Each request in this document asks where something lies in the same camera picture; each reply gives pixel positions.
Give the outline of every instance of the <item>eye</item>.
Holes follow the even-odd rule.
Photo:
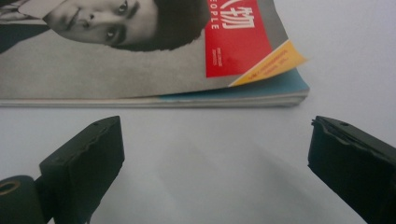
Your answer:
[[[128,2],[125,0],[125,1],[122,3],[122,5],[120,5],[118,13],[119,13],[120,15],[122,15],[123,13],[126,12],[127,9],[128,9]]]
[[[112,40],[114,38],[114,36],[116,35],[116,33],[117,33],[116,27],[109,28],[106,33],[106,41]]]

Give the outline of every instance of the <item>lips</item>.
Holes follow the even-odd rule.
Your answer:
[[[73,17],[70,19],[69,23],[67,23],[66,30],[70,30],[77,22],[78,19],[79,8],[76,10]]]

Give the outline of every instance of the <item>black plastic part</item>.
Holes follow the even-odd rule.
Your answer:
[[[0,181],[0,223],[47,223],[42,216],[32,177],[17,175]]]
[[[57,224],[90,219],[124,161],[120,118],[98,120],[40,163]]]
[[[309,168],[366,222],[396,223],[396,148],[340,120],[312,124]]]

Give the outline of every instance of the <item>nose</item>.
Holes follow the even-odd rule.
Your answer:
[[[78,22],[86,29],[99,25],[117,24],[122,21],[122,17],[111,12],[95,11],[81,15]]]

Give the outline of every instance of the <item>hair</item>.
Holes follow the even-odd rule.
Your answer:
[[[154,0],[158,7],[157,30],[141,43],[112,46],[131,51],[177,49],[190,44],[201,35],[209,21],[206,0]]]

